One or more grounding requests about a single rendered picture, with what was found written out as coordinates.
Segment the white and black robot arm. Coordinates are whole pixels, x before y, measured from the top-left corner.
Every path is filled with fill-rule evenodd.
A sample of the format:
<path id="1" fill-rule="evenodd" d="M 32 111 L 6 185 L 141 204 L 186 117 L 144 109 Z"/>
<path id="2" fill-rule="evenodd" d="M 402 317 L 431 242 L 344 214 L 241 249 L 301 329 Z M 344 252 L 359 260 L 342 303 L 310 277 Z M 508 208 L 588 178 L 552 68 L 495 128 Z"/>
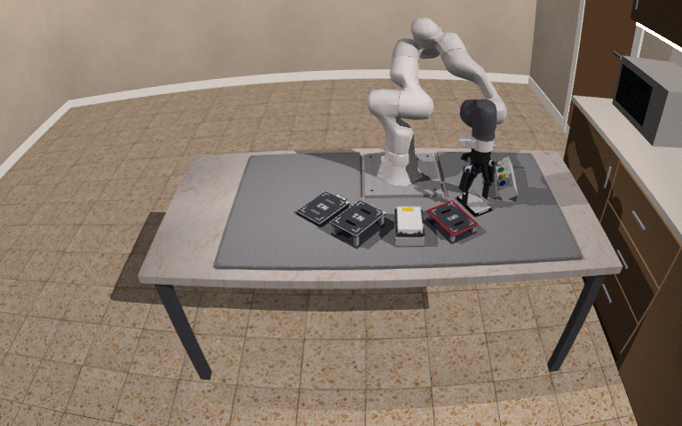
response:
<path id="1" fill-rule="evenodd" d="M 385 129 L 385 155 L 381 156 L 377 177 L 395 186 L 410 185 L 422 178 L 415 157 L 414 131 L 401 119 L 428 119 L 433 112 L 432 98 L 418 81 L 419 57 L 433 59 L 440 55 L 449 73 L 478 84 L 485 97 L 480 101 L 467 99 L 461 105 L 461 119 L 472 127 L 472 132 L 462 133 L 458 145 L 481 153 L 491 152 L 496 147 L 496 125 L 507 116 L 506 105 L 483 67 L 471 58 L 457 34 L 441 32 L 426 17 L 415 19 L 411 32 L 413 40 L 403 38 L 396 43 L 390 69 L 392 81 L 405 86 L 405 90 L 374 90 L 366 103 Z"/>

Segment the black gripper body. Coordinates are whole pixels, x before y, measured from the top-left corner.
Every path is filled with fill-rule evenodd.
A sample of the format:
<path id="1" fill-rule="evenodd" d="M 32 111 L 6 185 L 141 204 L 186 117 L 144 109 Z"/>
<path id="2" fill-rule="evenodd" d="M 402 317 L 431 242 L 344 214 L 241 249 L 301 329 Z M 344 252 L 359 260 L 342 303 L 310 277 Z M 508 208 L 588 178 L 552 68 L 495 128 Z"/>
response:
<path id="1" fill-rule="evenodd" d="M 481 171 L 479 172 L 479 174 L 483 173 L 483 171 L 484 171 L 483 165 L 485 165 L 485 166 L 489 165 L 488 162 L 490 161 L 490 155 L 491 155 L 491 152 L 481 153 L 481 152 L 478 152 L 478 151 L 475 151 L 474 149 L 472 149 L 472 151 L 471 151 L 471 161 L 472 162 L 470 164 L 470 165 L 472 165 L 472 171 L 475 173 L 477 168 L 481 167 Z"/>

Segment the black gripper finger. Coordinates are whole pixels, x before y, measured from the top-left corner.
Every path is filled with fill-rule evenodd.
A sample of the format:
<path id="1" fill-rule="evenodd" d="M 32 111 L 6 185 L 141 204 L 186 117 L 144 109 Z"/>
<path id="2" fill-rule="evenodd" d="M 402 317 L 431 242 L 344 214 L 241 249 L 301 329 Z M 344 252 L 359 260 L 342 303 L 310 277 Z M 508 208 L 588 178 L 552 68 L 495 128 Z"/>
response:
<path id="1" fill-rule="evenodd" d="M 466 207 L 467 206 L 467 201 L 468 201 L 468 191 L 472 185 L 473 180 L 478 176 L 479 172 L 481 170 L 481 167 L 478 167 L 475 174 L 472 172 L 472 165 L 466 167 L 464 166 L 464 173 L 462 175 L 462 179 L 459 185 L 459 189 L 463 193 L 462 195 L 462 204 Z"/>
<path id="2" fill-rule="evenodd" d="M 488 198 L 489 186 L 492 185 L 491 183 L 493 183 L 495 181 L 494 180 L 494 165 L 495 165 L 495 162 L 491 159 L 489 162 L 488 170 L 487 170 L 487 167 L 485 165 L 483 165 L 484 171 L 483 171 L 482 175 L 484 177 L 485 182 L 484 182 L 484 186 L 483 186 L 482 196 L 485 199 Z"/>

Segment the grey operator button panel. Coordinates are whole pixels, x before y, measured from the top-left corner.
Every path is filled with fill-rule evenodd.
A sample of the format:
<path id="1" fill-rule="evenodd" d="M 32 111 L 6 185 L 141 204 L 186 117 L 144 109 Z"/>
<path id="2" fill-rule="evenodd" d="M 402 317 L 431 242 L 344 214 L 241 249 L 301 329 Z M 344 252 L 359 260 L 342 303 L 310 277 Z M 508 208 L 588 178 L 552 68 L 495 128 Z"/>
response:
<path id="1" fill-rule="evenodd" d="M 512 166 L 509 156 L 495 162 L 494 171 L 496 201 L 506 201 L 517 203 L 518 192 L 514 177 L 513 168 L 524 168 L 523 166 Z M 500 168 L 501 167 L 501 168 Z M 512 172 L 511 172 L 512 170 Z M 504 174 L 501 174 L 504 173 Z M 513 182 L 512 182 L 513 177 Z M 515 187 L 515 188 L 514 188 Z"/>

